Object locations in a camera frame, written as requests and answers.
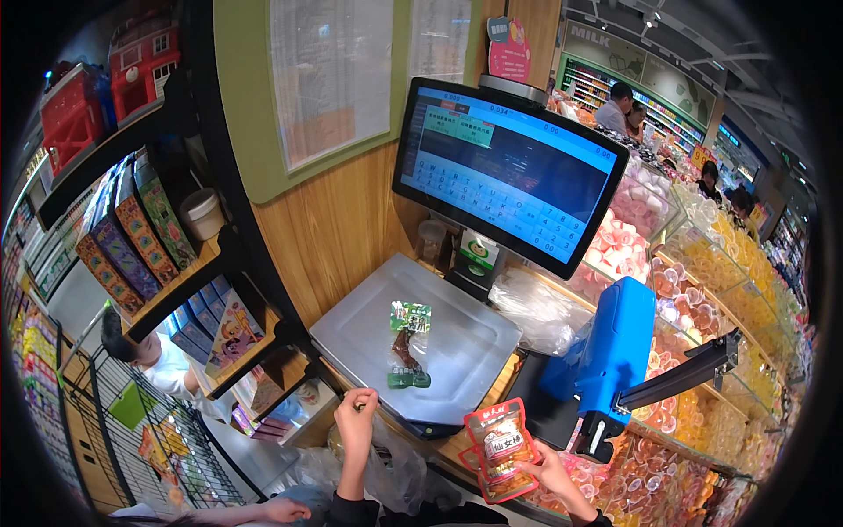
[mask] red toy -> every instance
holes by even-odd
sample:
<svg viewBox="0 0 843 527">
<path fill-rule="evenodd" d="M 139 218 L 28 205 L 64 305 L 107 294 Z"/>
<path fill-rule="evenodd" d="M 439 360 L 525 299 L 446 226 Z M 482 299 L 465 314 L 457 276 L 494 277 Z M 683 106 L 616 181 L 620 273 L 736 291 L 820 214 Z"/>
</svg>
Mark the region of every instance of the red toy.
<svg viewBox="0 0 843 527">
<path fill-rule="evenodd" d="M 108 61 L 118 126 L 133 111 L 164 97 L 164 84 L 181 58 L 178 39 L 178 22 L 157 10 L 115 30 Z"/>
<path fill-rule="evenodd" d="M 63 62 L 52 75 L 60 79 L 41 99 L 40 114 L 42 145 L 50 155 L 53 174 L 58 176 L 108 131 L 108 109 L 101 98 L 108 81 L 99 69 L 84 62 Z"/>
</svg>

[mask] person's hand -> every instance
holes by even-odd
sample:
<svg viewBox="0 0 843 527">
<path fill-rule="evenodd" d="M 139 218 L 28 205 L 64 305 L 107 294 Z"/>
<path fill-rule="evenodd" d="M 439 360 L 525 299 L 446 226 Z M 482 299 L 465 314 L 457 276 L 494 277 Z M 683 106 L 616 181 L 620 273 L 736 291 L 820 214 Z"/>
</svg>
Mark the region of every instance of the person's hand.
<svg viewBox="0 0 843 527">
<path fill-rule="evenodd" d="M 260 505 L 268 521 L 291 524 L 297 519 L 309 519 L 310 509 L 304 503 L 288 497 L 274 497 Z"/>
<path fill-rule="evenodd" d="M 539 463 L 533 465 L 532 463 L 516 461 L 515 466 L 521 471 L 535 476 L 539 483 L 557 496 L 566 496 L 572 490 L 579 492 L 571 481 L 571 477 L 565 472 L 559 454 L 539 440 L 535 440 L 534 443 L 535 449 L 539 451 Z"/>
<path fill-rule="evenodd" d="M 360 405 L 366 406 L 356 410 Z M 366 465 L 372 445 L 372 417 L 379 406 L 378 392 L 374 388 L 355 388 L 346 393 L 346 398 L 334 412 L 347 464 Z"/>
</svg>

